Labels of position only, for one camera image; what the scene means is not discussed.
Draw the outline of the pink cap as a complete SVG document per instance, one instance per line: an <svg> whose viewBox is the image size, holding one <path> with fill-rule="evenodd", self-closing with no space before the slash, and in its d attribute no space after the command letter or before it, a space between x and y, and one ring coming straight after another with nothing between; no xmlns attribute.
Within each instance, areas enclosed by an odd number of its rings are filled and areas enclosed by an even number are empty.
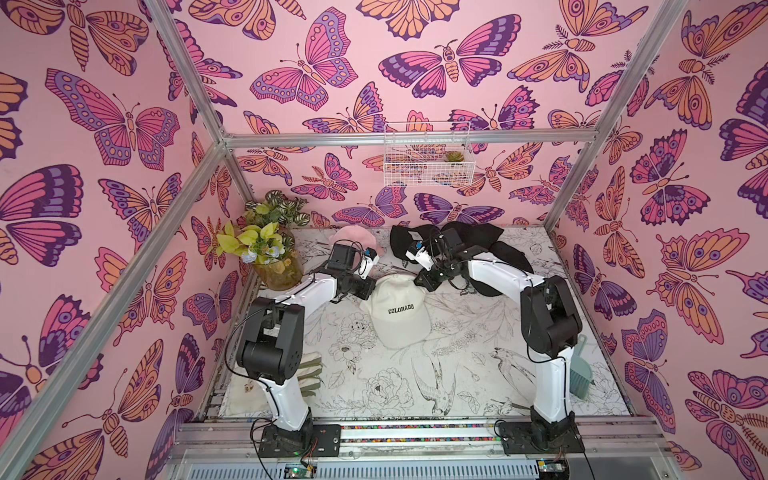
<svg viewBox="0 0 768 480"><path fill-rule="evenodd" d="M374 234L370 230L367 230L358 225L345 226L337 230L336 233L329 239L329 243L331 245L336 243L351 244L355 242L359 243L363 250L372 249L375 250L379 255L382 255L385 252L385 249L379 245Z"/></svg>

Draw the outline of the white Colorado cap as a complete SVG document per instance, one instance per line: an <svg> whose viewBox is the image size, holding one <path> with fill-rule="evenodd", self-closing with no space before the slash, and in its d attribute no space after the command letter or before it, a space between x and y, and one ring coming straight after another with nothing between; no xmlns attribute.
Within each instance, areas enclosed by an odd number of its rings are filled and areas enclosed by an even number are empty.
<svg viewBox="0 0 768 480"><path fill-rule="evenodd" d="M425 340L431 333L426 305L428 291L415 284L415 277L390 274L376 281L367 300L360 303L382 344L398 350Z"/></svg>

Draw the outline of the black cap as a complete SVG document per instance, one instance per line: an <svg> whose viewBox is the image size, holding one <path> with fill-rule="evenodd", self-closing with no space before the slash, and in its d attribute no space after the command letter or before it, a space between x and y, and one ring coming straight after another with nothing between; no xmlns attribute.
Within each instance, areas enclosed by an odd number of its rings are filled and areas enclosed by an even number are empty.
<svg viewBox="0 0 768 480"><path fill-rule="evenodd" d="M428 245L430 236L435 230L436 228L431 225L413 228L393 226L389 235L392 254L403 262L416 264L415 256Z"/></svg>
<svg viewBox="0 0 768 480"><path fill-rule="evenodd" d="M441 228L442 232L454 230L466 247L480 246L489 250L499 240L504 230L492 224L469 224L449 222Z"/></svg>
<svg viewBox="0 0 768 480"><path fill-rule="evenodd" d="M534 269L530 264L530 262L528 261L527 257L525 256L525 254L522 251L508 245L505 242L502 242L502 241L494 242L493 244L490 245L489 252L492 253L495 257L497 257L499 260L506 262L515 268L523 270L529 274L534 273ZM475 279L470 279L470 283L472 287L476 290L476 292L479 293L480 295L483 295L486 297L497 297L502 295L500 291L492 288L490 285L486 283L480 282Z"/></svg>

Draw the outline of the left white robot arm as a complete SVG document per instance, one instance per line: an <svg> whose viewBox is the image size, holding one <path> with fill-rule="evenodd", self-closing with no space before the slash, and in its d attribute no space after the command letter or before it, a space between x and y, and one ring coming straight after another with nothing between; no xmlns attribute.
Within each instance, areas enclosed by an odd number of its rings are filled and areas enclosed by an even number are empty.
<svg viewBox="0 0 768 480"><path fill-rule="evenodd" d="M337 242L307 280L281 296L258 297L252 302L242 323L235 361L262 387L278 432L298 434L312 428L310 408L297 377L306 318L347 296L368 299L376 285L370 272L378 259L375 249L359 242Z"/></svg>

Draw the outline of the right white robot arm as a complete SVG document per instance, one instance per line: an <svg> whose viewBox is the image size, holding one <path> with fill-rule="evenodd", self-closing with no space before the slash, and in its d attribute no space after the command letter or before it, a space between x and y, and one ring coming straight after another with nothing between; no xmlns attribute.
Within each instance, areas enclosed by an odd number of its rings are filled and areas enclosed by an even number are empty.
<svg viewBox="0 0 768 480"><path fill-rule="evenodd" d="M468 246L454 229L412 239L405 256L421 266L415 284L430 292L462 277L517 302L526 355L536 367L529 441L544 452L576 435L570 367L583 323L568 282L536 274L525 255L504 242Z"/></svg>

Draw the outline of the black cap back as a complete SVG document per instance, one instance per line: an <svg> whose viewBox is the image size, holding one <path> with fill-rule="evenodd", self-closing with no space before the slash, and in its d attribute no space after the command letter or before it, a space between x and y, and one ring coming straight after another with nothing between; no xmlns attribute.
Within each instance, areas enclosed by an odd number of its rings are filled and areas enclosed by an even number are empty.
<svg viewBox="0 0 768 480"><path fill-rule="evenodd" d="M499 240L504 230L492 224L469 224L449 222L441 228L442 232L454 230L466 247L480 246L489 250Z"/></svg>

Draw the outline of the amber vase with flowers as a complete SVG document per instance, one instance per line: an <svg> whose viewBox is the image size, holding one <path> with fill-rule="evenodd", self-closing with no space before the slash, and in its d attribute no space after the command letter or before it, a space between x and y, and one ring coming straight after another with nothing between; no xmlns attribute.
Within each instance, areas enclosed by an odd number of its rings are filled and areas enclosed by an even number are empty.
<svg viewBox="0 0 768 480"><path fill-rule="evenodd" d="M262 200L246 203L243 214L216 235L217 251L236 256L270 290L293 288L304 270L292 229L309 223L305 205L304 199L280 190L267 192Z"/></svg>

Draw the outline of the small green succulent plant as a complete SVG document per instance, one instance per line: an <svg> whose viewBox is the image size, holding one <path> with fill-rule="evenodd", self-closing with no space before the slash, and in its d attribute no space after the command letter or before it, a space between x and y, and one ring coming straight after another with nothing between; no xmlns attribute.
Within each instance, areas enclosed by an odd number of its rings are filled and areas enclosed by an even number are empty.
<svg viewBox="0 0 768 480"><path fill-rule="evenodd" d="M461 151L447 151L445 161L448 163L459 163L464 161L464 155Z"/></svg>

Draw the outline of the green dustpan brush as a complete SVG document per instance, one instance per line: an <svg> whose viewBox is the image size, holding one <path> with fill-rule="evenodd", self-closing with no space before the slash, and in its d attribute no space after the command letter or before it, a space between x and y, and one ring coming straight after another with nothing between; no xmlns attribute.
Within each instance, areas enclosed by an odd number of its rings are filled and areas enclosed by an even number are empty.
<svg viewBox="0 0 768 480"><path fill-rule="evenodd" d="M587 336L581 334L574 347L570 366L569 392L581 400L586 400L593 383L593 371L590 363L583 357L587 346Z"/></svg>

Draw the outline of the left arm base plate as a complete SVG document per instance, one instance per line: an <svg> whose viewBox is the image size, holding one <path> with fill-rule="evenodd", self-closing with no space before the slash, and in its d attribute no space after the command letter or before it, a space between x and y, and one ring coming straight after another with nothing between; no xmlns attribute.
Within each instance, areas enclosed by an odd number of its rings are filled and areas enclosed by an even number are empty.
<svg viewBox="0 0 768 480"><path fill-rule="evenodd" d="M339 424L315 424L309 416L297 431L268 425L257 443L264 458L337 457L341 446Z"/></svg>

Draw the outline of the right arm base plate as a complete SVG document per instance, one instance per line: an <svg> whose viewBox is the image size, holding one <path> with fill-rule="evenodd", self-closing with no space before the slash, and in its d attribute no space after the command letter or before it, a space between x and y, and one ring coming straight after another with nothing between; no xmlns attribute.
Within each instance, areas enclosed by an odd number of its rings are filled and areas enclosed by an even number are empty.
<svg viewBox="0 0 768 480"><path fill-rule="evenodd" d="M585 452L573 415L557 422L547 422L536 415L529 421L497 420L493 429L506 455Z"/></svg>

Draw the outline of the aluminium front rail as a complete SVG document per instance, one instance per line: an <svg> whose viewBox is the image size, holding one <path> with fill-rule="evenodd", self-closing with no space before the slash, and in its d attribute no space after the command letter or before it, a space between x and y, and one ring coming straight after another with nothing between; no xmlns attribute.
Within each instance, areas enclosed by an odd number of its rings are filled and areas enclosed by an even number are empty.
<svg viewBox="0 0 768 480"><path fill-rule="evenodd" d="M557 456L578 458L662 456L669 451L656 422L644 417L580 417L554 440L534 439L530 421L320 422L309 446L278 446L275 433L245 422L194 423L181 428L172 460L202 457L356 461L378 458Z"/></svg>

